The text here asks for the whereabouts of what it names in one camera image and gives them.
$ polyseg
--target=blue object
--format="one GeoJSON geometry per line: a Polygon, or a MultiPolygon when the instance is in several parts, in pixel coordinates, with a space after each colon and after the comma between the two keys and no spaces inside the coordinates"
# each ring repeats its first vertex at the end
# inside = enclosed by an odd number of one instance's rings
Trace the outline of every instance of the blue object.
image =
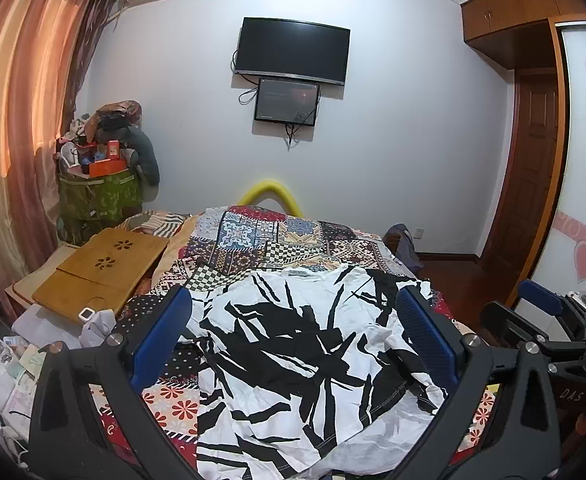
{"type": "Polygon", "coordinates": [[[561,297],[531,280],[519,283],[518,296],[550,316],[560,316],[564,311],[561,297]]]}
{"type": "Polygon", "coordinates": [[[404,287],[397,293],[400,321],[433,382],[450,395],[459,384],[455,353],[424,310],[430,306],[426,303],[422,306],[407,289],[404,287]]]}
{"type": "Polygon", "coordinates": [[[180,287],[135,353],[131,386],[136,394],[157,382],[192,312],[190,292],[180,287]]]}

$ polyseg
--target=television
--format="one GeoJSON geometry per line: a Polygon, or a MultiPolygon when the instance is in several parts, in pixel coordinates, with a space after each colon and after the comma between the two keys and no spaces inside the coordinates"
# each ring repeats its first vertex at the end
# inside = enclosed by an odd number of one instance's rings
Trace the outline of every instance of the television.
{"type": "Polygon", "coordinates": [[[255,120],[315,126],[319,83],[260,78],[255,120]]]}
{"type": "Polygon", "coordinates": [[[244,18],[235,73],[344,85],[350,30],[317,23],[244,18]]]}

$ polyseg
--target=brown sheer curtain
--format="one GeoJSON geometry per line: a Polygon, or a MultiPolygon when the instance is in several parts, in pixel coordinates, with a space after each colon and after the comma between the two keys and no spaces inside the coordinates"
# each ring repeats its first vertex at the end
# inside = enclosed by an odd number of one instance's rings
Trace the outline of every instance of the brown sheer curtain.
{"type": "Polygon", "coordinates": [[[4,288],[57,247],[55,140],[70,80],[84,78],[92,54],[76,46],[94,49],[111,1],[0,0],[0,315],[9,321],[4,288]]]}

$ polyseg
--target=metal screw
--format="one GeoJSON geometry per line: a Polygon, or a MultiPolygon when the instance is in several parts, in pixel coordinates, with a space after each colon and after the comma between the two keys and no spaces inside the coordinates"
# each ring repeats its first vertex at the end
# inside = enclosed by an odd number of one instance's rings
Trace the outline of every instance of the metal screw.
{"type": "Polygon", "coordinates": [[[61,341],[55,341],[48,345],[48,349],[50,350],[51,354],[59,354],[64,349],[64,343],[61,341]]]}
{"type": "Polygon", "coordinates": [[[526,348],[526,351],[529,354],[537,354],[539,352],[539,346],[537,346],[535,343],[533,343],[532,341],[529,341],[528,343],[526,343],[524,345],[524,348],[526,348]]]}
{"type": "Polygon", "coordinates": [[[106,338],[106,344],[108,346],[119,346],[122,344],[122,341],[124,341],[124,336],[122,336],[121,334],[119,334],[117,332],[109,335],[106,338]]]}
{"type": "Polygon", "coordinates": [[[464,342],[471,348],[477,348],[482,344],[482,338],[477,334],[466,334],[464,336],[464,342]]]}

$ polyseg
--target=yellow foam tube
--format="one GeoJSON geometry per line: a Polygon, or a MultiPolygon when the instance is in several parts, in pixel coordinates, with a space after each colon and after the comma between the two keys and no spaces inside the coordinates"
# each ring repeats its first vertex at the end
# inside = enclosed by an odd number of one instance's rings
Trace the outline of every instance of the yellow foam tube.
{"type": "Polygon", "coordinates": [[[275,180],[263,180],[259,184],[251,187],[248,193],[246,193],[238,202],[238,205],[250,205],[257,197],[267,191],[272,191],[282,199],[287,214],[291,216],[299,216],[300,218],[304,217],[290,191],[275,180]]]}

